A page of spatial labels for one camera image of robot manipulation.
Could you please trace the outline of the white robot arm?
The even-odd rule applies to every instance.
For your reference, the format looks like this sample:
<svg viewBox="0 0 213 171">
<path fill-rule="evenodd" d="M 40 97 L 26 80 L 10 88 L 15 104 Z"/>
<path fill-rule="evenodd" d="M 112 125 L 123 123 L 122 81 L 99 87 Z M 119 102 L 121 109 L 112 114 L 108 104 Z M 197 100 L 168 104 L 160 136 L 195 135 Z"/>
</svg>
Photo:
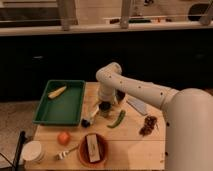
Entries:
<svg viewBox="0 0 213 171">
<path fill-rule="evenodd" d="M 204 90 L 170 87 L 122 75 L 112 62 L 96 72 L 98 97 L 127 93 L 162 111 L 166 123 L 165 171 L 213 171 L 213 96 Z"/>
</svg>

